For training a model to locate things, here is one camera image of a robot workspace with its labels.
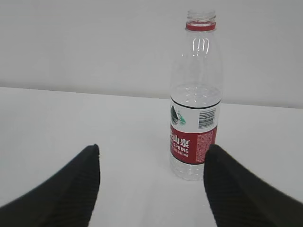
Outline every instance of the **bottle neck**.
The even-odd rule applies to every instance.
[[[190,10],[187,15],[186,30],[194,32],[211,32],[216,29],[215,11],[196,12]]]
[[[186,32],[186,52],[193,56],[206,56],[210,43],[213,42],[214,32]]]

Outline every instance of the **bottle label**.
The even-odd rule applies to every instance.
[[[215,143],[220,102],[203,108],[170,104],[170,151],[181,162],[204,163],[209,145]]]

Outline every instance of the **bottle base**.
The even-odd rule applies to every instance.
[[[175,175],[184,180],[200,181],[203,179],[204,164],[190,165],[180,162],[169,152],[169,165]]]

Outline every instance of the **red label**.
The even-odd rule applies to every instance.
[[[204,163],[209,145],[215,143],[217,127],[203,133],[185,133],[170,126],[170,151],[181,162],[198,165]]]

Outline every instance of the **bottle opening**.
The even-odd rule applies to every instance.
[[[197,12],[194,10],[188,11],[186,30],[195,32],[209,32],[216,28],[215,11]]]

